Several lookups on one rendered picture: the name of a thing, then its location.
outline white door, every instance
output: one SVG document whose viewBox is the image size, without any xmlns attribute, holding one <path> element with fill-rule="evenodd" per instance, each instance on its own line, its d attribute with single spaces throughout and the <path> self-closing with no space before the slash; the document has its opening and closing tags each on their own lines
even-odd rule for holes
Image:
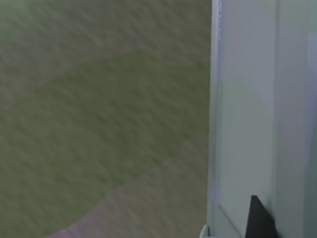
<svg viewBox="0 0 317 238">
<path fill-rule="evenodd" d="M 212 7 L 205 235 L 244 237 L 257 195 L 282 237 L 310 238 L 307 0 L 214 0 Z"/>
</svg>

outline white cabinet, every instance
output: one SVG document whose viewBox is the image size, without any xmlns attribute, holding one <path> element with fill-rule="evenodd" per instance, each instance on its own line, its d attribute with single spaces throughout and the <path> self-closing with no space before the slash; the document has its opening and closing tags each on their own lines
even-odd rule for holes
<svg viewBox="0 0 317 238">
<path fill-rule="evenodd" d="M 202 235 L 244 237 L 257 195 L 282 238 L 316 238 L 317 1 L 212 7 L 210 233 Z"/>
</svg>

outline black object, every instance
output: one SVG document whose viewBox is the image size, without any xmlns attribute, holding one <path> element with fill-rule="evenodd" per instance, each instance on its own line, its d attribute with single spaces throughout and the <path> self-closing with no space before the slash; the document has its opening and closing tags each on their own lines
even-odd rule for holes
<svg viewBox="0 0 317 238">
<path fill-rule="evenodd" d="M 245 238 L 279 238 L 273 217 L 255 195 L 251 196 Z"/>
</svg>

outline dark triangular object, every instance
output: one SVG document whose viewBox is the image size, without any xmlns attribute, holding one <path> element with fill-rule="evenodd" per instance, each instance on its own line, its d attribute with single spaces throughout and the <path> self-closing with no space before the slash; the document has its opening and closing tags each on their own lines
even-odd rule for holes
<svg viewBox="0 0 317 238">
<path fill-rule="evenodd" d="M 257 196 L 251 196 L 245 238 L 278 238 L 275 221 Z"/>
</svg>

